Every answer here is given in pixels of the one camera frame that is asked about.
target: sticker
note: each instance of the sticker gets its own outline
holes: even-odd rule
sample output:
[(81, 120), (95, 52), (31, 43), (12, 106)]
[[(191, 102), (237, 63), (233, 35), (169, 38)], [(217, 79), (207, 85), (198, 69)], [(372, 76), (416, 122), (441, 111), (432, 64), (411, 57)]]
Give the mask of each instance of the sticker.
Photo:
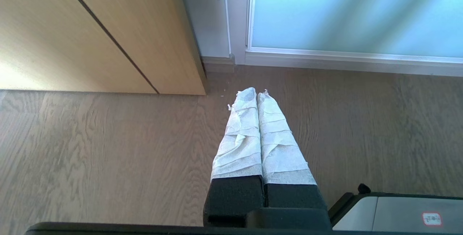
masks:
[(423, 212), (423, 222), (426, 226), (442, 226), (442, 218), (437, 212)]

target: wooden floor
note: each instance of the wooden floor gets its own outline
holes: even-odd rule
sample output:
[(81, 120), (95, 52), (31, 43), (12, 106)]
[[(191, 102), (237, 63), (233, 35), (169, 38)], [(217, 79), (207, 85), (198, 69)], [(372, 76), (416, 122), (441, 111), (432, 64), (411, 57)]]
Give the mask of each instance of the wooden floor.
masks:
[(268, 89), (331, 206), (360, 182), (463, 197), (463, 78), (238, 67), (207, 96), (0, 92), (0, 230), (201, 225), (238, 90)]

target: white paper wrap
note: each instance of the white paper wrap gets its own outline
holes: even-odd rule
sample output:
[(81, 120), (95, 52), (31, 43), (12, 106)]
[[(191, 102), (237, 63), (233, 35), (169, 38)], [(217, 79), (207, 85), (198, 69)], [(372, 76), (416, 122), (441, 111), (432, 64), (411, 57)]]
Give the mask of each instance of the white paper wrap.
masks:
[(263, 181), (265, 184), (317, 184), (275, 99), (258, 95)]
[(229, 110), (225, 135), (212, 163), (211, 180), (262, 175), (256, 90), (246, 88), (238, 92)]

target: black foam block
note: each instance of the black foam block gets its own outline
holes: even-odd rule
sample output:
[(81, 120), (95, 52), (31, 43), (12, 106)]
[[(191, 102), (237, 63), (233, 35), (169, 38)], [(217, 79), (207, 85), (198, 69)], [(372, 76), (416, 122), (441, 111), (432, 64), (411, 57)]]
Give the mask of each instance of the black foam block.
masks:
[(266, 207), (292, 207), (327, 210), (317, 185), (265, 184)]
[(213, 179), (204, 203), (205, 227), (244, 227), (246, 214), (264, 206), (262, 177)]

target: wooden cabinet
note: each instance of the wooden cabinet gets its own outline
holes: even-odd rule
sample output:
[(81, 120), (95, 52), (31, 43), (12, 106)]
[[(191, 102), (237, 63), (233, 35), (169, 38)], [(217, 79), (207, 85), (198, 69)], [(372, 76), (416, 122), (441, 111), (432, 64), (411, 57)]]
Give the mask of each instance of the wooden cabinet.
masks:
[(204, 95), (182, 0), (0, 0), (0, 88)]

